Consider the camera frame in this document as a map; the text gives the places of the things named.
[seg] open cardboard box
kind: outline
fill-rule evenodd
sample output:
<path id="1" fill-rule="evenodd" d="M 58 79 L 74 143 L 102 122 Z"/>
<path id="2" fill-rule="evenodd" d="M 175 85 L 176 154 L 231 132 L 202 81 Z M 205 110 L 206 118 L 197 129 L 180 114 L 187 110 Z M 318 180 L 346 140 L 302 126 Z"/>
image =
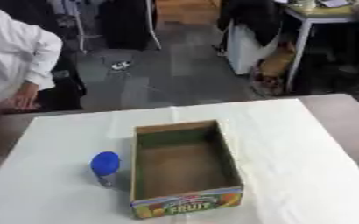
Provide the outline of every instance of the open cardboard box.
<path id="1" fill-rule="evenodd" d="M 130 199 L 138 218 L 241 203 L 243 183 L 217 121 L 136 132 Z"/>

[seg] table leg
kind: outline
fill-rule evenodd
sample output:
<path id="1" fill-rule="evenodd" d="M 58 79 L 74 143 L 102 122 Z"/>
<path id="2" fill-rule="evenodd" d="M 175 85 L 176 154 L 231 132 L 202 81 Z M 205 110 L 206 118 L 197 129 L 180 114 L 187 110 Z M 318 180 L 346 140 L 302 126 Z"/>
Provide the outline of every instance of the table leg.
<path id="1" fill-rule="evenodd" d="M 294 81 L 295 75 L 297 74 L 297 70 L 299 68 L 300 61 L 304 54 L 306 42 L 309 37 L 309 32 L 311 28 L 312 28 L 312 22 L 310 22 L 309 20 L 305 20 L 300 28 L 299 37 L 296 46 L 295 59 L 294 62 L 292 63 L 290 73 L 288 74 L 288 80 L 286 86 L 287 92 L 290 92 L 292 90 L 292 82 Z"/>

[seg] plastic container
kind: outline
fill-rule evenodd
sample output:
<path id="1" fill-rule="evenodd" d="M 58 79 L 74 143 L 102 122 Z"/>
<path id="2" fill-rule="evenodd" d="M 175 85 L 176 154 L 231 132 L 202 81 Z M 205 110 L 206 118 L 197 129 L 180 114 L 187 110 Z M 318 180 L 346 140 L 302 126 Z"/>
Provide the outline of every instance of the plastic container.
<path id="1" fill-rule="evenodd" d="M 115 174 L 120 167 L 120 159 L 115 152 L 99 153 L 93 158 L 90 165 L 102 186 L 112 187 L 114 185 Z"/>

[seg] blue cap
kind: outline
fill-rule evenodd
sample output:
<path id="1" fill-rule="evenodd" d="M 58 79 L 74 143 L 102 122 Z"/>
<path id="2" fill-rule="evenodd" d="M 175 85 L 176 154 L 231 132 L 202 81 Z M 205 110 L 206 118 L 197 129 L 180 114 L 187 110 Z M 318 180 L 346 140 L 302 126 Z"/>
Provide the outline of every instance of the blue cap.
<path id="1" fill-rule="evenodd" d="M 115 173 L 120 166 L 119 156 L 112 151 L 101 152 L 91 161 L 91 169 L 97 176 L 108 176 Z"/>

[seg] paper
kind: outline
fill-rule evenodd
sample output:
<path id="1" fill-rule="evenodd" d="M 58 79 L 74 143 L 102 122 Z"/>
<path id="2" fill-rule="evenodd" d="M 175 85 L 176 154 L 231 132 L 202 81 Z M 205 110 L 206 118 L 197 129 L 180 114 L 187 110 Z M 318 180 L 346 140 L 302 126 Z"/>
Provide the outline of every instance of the paper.
<path id="1" fill-rule="evenodd" d="M 320 2 L 329 8 L 342 7 L 344 5 L 348 5 L 347 0 L 326 0 Z"/>
<path id="2" fill-rule="evenodd" d="M 297 100 L 40 117 L 0 168 L 0 224 L 140 223 L 130 193 L 88 167 L 115 151 L 130 171 L 138 125 L 217 119 L 245 184 L 242 205 L 143 220 L 159 223 L 359 223 L 359 168 Z"/>

